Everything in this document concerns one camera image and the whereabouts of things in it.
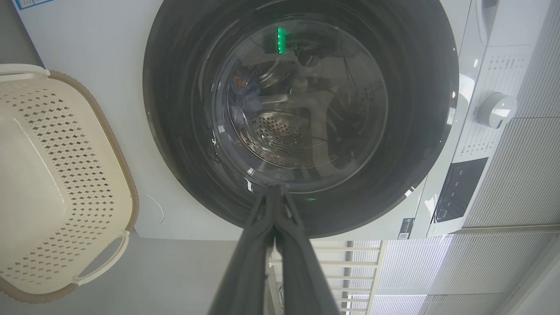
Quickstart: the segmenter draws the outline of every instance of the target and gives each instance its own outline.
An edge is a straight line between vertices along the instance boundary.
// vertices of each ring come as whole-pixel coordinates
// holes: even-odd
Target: sticker
[[[400,233],[398,239],[409,239],[410,231],[412,231],[412,225],[414,225],[413,217],[403,219],[403,225],[400,226]]]
[[[17,7],[20,8],[20,10],[23,10],[50,1],[52,0],[16,0],[16,3]]]

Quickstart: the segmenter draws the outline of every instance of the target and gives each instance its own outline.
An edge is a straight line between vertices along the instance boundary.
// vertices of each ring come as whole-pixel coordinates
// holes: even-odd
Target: green light
[[[286,53],[286,31],[280,27],[278,28],[278,53]]]

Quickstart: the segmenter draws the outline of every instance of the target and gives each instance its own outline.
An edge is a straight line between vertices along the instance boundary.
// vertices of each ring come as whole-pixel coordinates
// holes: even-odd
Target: black sticker with qr code
[[[414,218],[410,217],[403,219],[403,225],[400,226],[399,238],[398,239],[409,239],[410,231],[412,231],[412,225],[414,225]]]

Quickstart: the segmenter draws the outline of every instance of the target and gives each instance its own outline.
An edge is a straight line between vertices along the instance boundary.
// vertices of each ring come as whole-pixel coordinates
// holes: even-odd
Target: basket hole
[[[101,267],[105,262],[107,262],[119,249],[122,239],[122,237],[119,237],[116,240],[112,241],[107,247],[105,247],[105,249],[103,249],[103,251],[99,255],[97,255],[97,257],[95,257],[95,259],[80,273],[79,277],[89,275],[90,273]]]

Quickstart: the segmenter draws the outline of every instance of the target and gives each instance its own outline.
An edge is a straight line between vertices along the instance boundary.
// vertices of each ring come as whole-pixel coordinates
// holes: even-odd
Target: blue label
[[[51,1],[52,0],[16,0],[16,3],[17,3],[17,7],[20,8],[20,10],[23,10]]]

